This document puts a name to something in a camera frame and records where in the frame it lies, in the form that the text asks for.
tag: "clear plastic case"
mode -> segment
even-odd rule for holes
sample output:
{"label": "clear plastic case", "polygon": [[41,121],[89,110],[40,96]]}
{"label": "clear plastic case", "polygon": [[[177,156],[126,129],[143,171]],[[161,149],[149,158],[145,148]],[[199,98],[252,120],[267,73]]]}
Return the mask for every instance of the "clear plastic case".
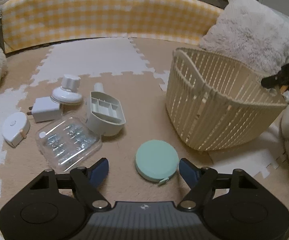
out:
{"label": "clear plastic case", "polygon": [[64,116],[40,129],[36,141],[56,173],[67,173],[80,166],[102,146],[101,137],[73,116]]}

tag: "yellow gingham cloth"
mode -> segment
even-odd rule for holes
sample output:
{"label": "yellow gingham cloth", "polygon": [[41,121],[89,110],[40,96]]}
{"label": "yellow gingham cloth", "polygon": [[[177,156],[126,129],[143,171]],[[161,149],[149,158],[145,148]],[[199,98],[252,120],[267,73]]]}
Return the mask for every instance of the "yellow gingham cloth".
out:
{"label": "yellow gingham cloth", "polygon": [[221,12],[197,0],[9,0],[2,13],[5,52],[96,37],[197,44]]}

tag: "beige basket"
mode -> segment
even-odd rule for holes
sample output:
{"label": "beige basket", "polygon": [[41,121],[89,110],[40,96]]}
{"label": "beige basket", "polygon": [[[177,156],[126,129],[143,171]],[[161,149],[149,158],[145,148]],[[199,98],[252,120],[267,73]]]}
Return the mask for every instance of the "beige basket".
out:
{"label": "beige basket", "polygon": [[166,108],[189,147],[217,150],[251,141],[287,106],[272,96],[243,63],[211,52],[178,48],[166,92]]}

